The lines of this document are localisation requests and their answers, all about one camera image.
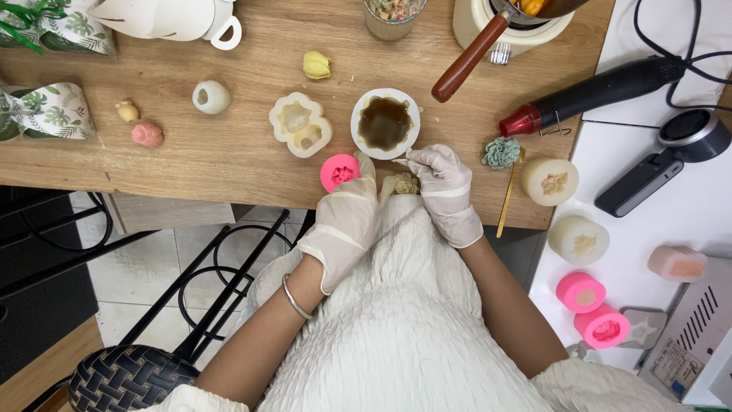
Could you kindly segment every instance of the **white gloves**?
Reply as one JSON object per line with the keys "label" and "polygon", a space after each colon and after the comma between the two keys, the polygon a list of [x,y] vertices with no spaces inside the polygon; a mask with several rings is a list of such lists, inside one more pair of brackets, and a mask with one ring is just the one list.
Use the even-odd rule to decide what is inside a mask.
{"label": "white gloves", "polygon": [[483,236],[480,217],[470,204],[471,170],[444,144],[407,151],[406,165],[422,184],[422,198],[450,246],[466,248]]}
{"label": "white gloves", "polygon": [[381,206],[389,193],[376,196],[376,170],[363,152],[359,161],[361,177],[341,183],[318,203],[313,229],[297,243],[303,253],[323,263],[321,292],[330,295],[371,247],[381,223]]}

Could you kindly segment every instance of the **woven leather bag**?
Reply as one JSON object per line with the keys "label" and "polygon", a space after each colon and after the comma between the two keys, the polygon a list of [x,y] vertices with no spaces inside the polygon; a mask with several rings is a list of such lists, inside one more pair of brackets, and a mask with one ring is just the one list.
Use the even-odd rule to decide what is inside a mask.
{"label": "woven leather bag", "polygon": [[199,375],[192,364],[155,347],[106,347],[76,367],[69,384],[70,404],[76,412],[148,408],[177,386],[193,384]]}

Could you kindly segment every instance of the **white teapot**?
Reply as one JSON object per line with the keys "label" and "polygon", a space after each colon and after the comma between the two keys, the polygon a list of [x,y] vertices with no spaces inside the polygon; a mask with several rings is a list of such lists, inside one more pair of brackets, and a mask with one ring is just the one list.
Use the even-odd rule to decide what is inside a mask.
{"label": "white teapot", "polygon": [[[107,0],[87,14],[128,36],[180,42],[202,37],[216,48],[231,50],[242,40],[242,25],[233,16],[233,1]],[[234,35],[221,40],[229,29]]]}

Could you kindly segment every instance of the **white dress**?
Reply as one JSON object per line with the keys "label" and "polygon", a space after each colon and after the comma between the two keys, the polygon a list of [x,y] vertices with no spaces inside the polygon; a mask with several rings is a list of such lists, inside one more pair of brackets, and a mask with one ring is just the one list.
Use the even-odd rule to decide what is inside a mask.
{"label": "white dress", "polygon": [[[528,380],[491,338],[468,268],[414,195],[392,196],[375,245],[295,339],[258,406],[270,411],[673,412],[641,379],[577,359]],[[301,254],[253,283],[235,332]],[[149,411],[247,411],[190,386]]]}

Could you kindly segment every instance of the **gift bag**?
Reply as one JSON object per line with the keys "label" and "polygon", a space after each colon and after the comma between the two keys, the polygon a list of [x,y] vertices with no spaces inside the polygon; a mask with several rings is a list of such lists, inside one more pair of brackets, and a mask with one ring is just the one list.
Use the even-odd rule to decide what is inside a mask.
{"label": "gift bag", "polygon": [[7,88],[8,85],[0,78],[0,141],[10,140],[20,134],[18,125],[7,114],[10,110],[10,104],[5,98]]}
{"label": "gift bag", "polygon": [[[23,6],[28,9],[32,9],[36,6],[37,0],[0,0],[0,4],[14,4],[16,6]],[[7,10],[0,10],[0,22],[7,24],[10,28],[15,30],[18,34],[25,37],[32,44],[40,47],[40,36],[34,26],[34,22],[27,29],[14,29],[28,26],[20,17]],[[0,47],[3,48],[20,48],[27,47],[27,44],[22,43],[17,38],[13,37],[9,32],[2,28],[0,25]]]}
{"label": "gift bag", "polygon": [[50,0],[48,6],[63,10],[66,17],[42,16],[37,23],[40,42],[53,51],[116,55],[112,30],[86,14],[101,3],[102,0]]}
{"label": "gift bag", "polygon": [[90,139],[96,136],[89,107],[79,86],[56,83],[35,90],[7,89],[11,91],[4,96],[10,111],[27,113],[10,116],[20,133],[34,139]]}

